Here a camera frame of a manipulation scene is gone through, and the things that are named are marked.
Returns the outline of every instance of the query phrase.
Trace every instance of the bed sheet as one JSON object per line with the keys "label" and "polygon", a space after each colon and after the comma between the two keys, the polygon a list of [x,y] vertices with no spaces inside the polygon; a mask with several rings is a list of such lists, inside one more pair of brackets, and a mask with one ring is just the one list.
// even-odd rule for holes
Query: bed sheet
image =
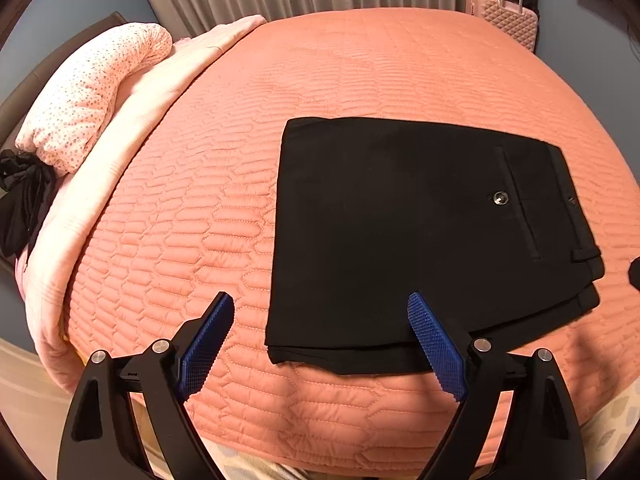
{"label": "bed sheet", "polygon": [[[64,348],[85,359],[98,348],[136,353],[226,290],[236,322],[187,404],[203,437],[329,474],[420,471],[456,409],[432,374],[337,378],[274,366],[266,354],[280,138],[296,116],[456,123],[560,146],[603,251],[602,303],[520,351],[554,352],[581,422],[640,375],[639,298],[626,278],[640,251],[640,190],[620,152],[533,54],[482,20],[426,9],[269,23],[205,70],[105,197],[68,287],[60,284],[62,330],[47,334],[68,337]],[[509,400],[481,463],[495,455]]]}

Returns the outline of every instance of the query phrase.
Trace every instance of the metal bolt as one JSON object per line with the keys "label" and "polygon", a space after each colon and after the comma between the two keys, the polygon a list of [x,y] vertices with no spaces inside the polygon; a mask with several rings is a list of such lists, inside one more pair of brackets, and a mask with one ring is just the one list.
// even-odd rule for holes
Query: metal bolt
{"label": "metal bolt", "polygon": [[474,341],[474,348],[479,352],[488,352],[491,350],[491,343],[483,337]]}
{"label": "metal bolt", "polygon": [[98,364],[104,361],[105,357],[107,357],[107,352],[104,350],[97,350],[91,355],[91,361]]}
{"label": "metal bolt", "polygon": [[504,191],[498,191],[494,195],[494,203],[496,205],[505,205],[509,201],[509,195],[507,195]]}
{"label": "metal bolt", "polygon": [[151,348],[156,354],[161,354],[167,351],[169,342],[166,339],[158,339]]}
{"label": "metal bolt", "polygon": [[549,362],[551,361],[551,359],[554,358],[554,355],[551,353],[550,350],[547,350],[546,348],[541,348],[540,350],[538,350],[538,357],[540,359],[542,359],[544,362]]}

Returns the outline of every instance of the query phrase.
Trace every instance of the black pants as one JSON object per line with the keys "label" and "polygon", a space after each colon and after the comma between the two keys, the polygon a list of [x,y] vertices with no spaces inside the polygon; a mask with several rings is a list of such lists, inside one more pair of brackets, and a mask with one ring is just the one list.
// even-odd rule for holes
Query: black pants
{"label": "black pants", "polygon": [[416,290],[473,335],[517,348],[596,306],[603,273],[555,146],[452,124],[287,123],[266,330],[274,363],[429,369],[406,314]]}

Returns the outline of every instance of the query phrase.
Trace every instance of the blue wall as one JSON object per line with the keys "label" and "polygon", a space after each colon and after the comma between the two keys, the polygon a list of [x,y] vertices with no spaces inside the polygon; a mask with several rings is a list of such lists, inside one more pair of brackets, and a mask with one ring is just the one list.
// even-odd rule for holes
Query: blue wall
{"label": "blue wall", "polygon": [[0,102],[66,40],[117,10],[129,22],[156,22],[147,0],[33,0],[0,50]]}
{"label": "blue wall", "polygon": [[537,54],[587,103],[640,181],[640,60],[609,0],[540,0]]}

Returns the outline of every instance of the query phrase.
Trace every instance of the floral pillow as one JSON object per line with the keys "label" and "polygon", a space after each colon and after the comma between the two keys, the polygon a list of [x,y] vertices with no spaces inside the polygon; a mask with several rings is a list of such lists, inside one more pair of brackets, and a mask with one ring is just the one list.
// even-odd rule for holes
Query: floral pillow
{"label": "floral pillow", "polygon": [[75,173],[109,123],[121,81],[162,61],[171,47],[157,23],[127,23],[85,43],[42,89],[15,145],[35,152],[57,176]]}

